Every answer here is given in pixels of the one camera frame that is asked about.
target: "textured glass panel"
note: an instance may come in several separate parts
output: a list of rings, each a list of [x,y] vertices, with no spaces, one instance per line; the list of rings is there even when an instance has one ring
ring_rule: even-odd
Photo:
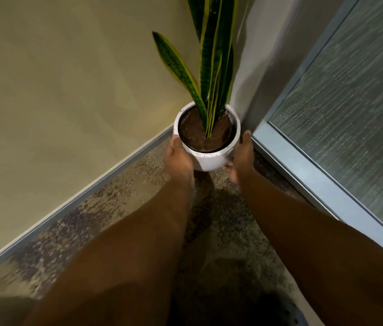
[[[383,0],[360,0],[270,119],[383,221]]]

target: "potted plant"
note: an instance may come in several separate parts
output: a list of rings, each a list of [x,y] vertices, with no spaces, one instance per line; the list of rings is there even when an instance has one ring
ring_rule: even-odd
[[[199,85],[173,45],[152,32],[163,63],[189,91],[193,102],[174,123],[194,168],[210,171],[227,164],[240,139],[240,120],[227,105],[232,89],[232,35],[238,0],[187,0],[200,41]]]

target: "soil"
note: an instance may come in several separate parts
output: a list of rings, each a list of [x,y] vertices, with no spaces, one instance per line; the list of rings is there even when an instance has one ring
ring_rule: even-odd
[[[211,153],[221,150],[230,142],[232,124],[225,113],[214,124],[210,138],[205,137],[205,127],[196,107],[189,109],[178,125],[179,137],[196,152]]]

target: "person's left hand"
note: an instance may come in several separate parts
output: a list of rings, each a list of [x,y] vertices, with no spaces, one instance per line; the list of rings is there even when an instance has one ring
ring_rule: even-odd
[[[193,162],[178,135],[172,136],[166,147],[163,162],[171,178],[185,181],[194,187]]]

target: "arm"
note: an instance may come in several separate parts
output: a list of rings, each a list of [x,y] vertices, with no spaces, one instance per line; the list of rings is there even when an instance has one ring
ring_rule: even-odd
[[[258,174],[250,131],[225,171],[325,325],[383,325],[381,246]]]
[[[171,179],[81,251],[24,326],[166,323],[194,178],[179,138],[164,162]]]

